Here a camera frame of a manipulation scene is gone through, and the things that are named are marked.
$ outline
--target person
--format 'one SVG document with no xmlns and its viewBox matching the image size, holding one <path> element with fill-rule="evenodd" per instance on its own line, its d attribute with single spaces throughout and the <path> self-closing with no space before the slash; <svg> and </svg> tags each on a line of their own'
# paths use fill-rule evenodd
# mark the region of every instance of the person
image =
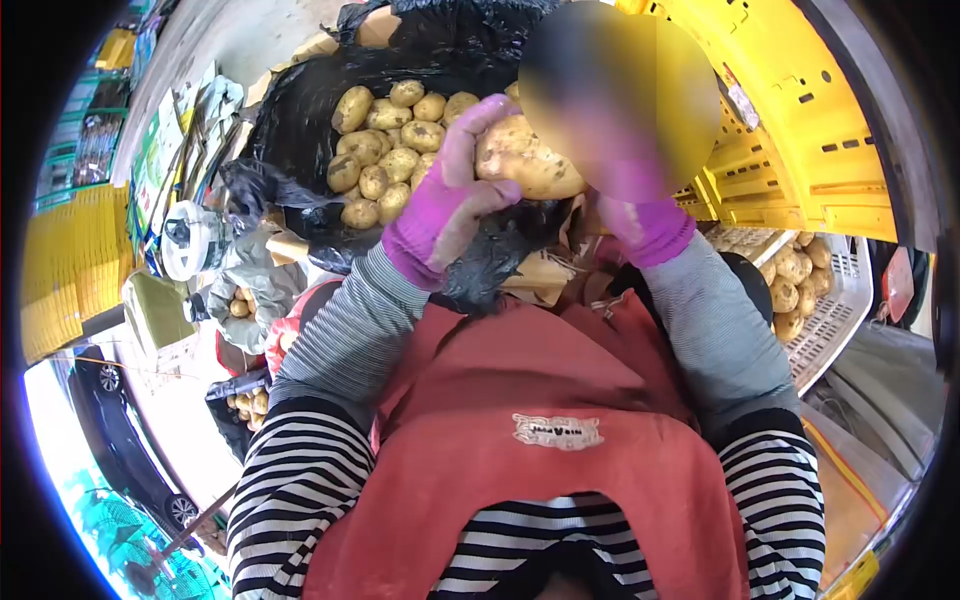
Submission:
<svg viewBox="0 0 960 600">
<path fill-rule="evenodd" d="M 234 597 L 814 597 L 824 501 L 786 354 L 672 199 L 598 200 L 646 303 L 428 302 L 520 199 L 473 176 L 516 111 L 466 111 L 301 326 L 231 509 Z"/>
</svg>

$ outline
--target pile of potatoes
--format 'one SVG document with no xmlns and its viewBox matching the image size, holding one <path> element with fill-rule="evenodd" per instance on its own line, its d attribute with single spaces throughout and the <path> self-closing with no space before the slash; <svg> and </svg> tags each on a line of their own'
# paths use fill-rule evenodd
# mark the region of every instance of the pile of potatoes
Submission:
<svg viewBox="0 0 960 600">
<path fill-rule="evenodd" d="M 340 220 L 367 229 L 399 216 L 444 143 L 446 129 L 480 102 L 460 91 L 448 99 L 417 80 L 394 84 L 374 99 L 363 85 L 347 90 L 330 124 L 342 135 L 326 183 L 346 197 Z"/>
<path fill-rule="evenodd" d="M 270 395 L 264 388 L 253 388 L 250 392 L 227 396 L 227 406 L 237 409 L 240 419 L 247 422 L 247 428 L 256 432 L 263 427 L 270 406 Z"/>
<path fill-rule="evenodd" d="M 504 92 L 519 102 L 519 83 Z M 367 229 L 393 221 L 410 200 L 444 143 L 446 130 L 480 102 L 459 91 L 449 98 L 427 92 L 417 80 L 393 85 L 388 98 L 374 99 L 363 85 L 340 98 L 330 124 L 342 135 L 326 182 L 345 196 L 340 220 Z M 476 176 L 515 180 L 528 200 L 571 198 L 587 183 L 570 161 L 547 148 L 522 114 L 493 124 L 477 140 Z"/>
<path fill-rule="evenodd" d="M 230 316 L 237 319 L 256 319 L 256 302 L 253 301 L 253 293 L 250 288 L 238 287 L 233 292 L 233 300 L 230 302 Z"/>
<path fill-rule="evenodd" d="M 802 231 L 760 266 L 774 304 L 773 330 L 782 342 L 800 335 L 806 318 L 816 311 L 817 299 L 833 289 L 833 258 L 823 238 Z"/>
</svg>

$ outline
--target tire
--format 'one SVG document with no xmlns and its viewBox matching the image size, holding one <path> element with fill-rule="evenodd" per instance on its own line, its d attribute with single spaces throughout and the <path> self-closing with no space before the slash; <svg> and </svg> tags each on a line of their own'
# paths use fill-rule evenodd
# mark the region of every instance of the tire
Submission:
<svg viewBox="0 0 960 600">
<path fill-rule="evenodd" d="M 177 524 L 181 529 L 186 527 L 190 517 L 200 514 L 193 500 L 182 493 L 175 493 L 168 497 L 163 503 L 163 511 L 170 519 L 170 523 Z"/>
<path fill-rule="evenodd" d="M 119 394 L 123 389 L 123 375 L 115 365 L 101 365 L 97 370 L 97 385 L 108 394 Z"/>
</svg>

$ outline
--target gray striped sleeve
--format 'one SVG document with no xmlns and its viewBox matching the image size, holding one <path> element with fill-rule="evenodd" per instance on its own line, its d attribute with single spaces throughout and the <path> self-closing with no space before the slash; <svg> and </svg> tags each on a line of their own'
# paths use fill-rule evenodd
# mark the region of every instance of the gray striped sleeve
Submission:
<svg viewBox="0 0 960 600">
<path fill-rule="evenodd" d="M 271 408 L 293 397 L 323 398 L 369 433 L 370 401 L 429 297 L 397 272 L 377 244 L 353 263 L 353 272 L 290 348 L 270 391 Z"/>
<path fill-rule="evenodd" d="M 800 414 L 786 352 L 699 231 L 680 255 L 641 271 L 708 440 L 758 410 Z"/>
</svg>

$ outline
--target apron label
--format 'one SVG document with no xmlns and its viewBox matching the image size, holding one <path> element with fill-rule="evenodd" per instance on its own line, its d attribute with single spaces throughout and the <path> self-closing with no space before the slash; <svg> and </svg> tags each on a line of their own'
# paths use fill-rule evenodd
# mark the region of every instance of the apron label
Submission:
<svg viewBox="0 0 960 600">
<path fill-rule="evenodd" d="M 560 450 L 583 450 L 602 444 L 598 427 L 600 419 L 572 417 L 527 417 L 514 413 L 514 437 L 524 444 L 542 445 Z"/>
</svg>

